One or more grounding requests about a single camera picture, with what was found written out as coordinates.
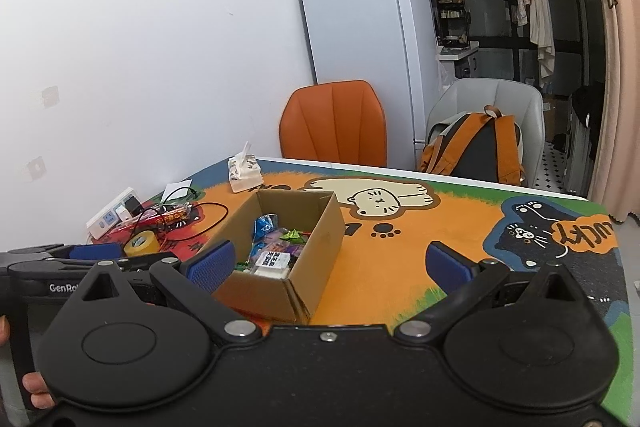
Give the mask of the left hand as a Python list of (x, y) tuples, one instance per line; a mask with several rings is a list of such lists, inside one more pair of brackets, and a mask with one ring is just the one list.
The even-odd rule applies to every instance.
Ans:
[[(10, 339), (11, 329), (8, 319), (2, 315), (0, 319), (0, 343), (4, 345)], [(38, 410), (49, 410), (55, 406), (55, 401), (49, 388), (39, 372), (27, 373), (22, 378), (25, 390), (30, 394), (30, 402)]]

